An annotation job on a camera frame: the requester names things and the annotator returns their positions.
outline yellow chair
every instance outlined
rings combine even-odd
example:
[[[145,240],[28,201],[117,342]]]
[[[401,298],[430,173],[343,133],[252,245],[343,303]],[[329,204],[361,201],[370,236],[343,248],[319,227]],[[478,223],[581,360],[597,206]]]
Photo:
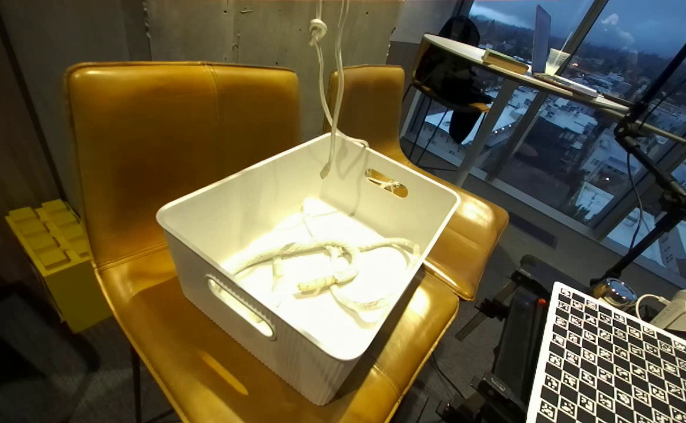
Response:
[[[82,218],[104,296],[180,420],[388,420],[457,312],[423,273],[323,406],[309,404],[180,294],[154,212],[299,141],[288,70],[79,63],[66,73]]]
[[[329,85],[329,104],[336,100],[337,75]],[[401,93],[404,70],[400,66],[351,66],[343,70],[343,104],[337,127],[341,131],[367,138],[368,146],[400,164],[407,164],[420,173],[401,149],[400,122],[401,122]],[[428,255],[428,268],[449,280],[460,298],[471,301],[483,278],[483,268],[490,251],[499,241],[508,227],[508,212],[490,204],[449,180],[440,184],[452,188],[460,195],[460,208],[440,235],[435,248]]]

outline yellow block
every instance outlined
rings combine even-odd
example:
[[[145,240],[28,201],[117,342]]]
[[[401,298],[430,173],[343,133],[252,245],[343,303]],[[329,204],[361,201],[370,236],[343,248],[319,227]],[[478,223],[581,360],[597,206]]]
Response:
[[[94,278],[84,225],[66,201],[11,208],[6,223],[72,332],[84,332],[111,315]]]

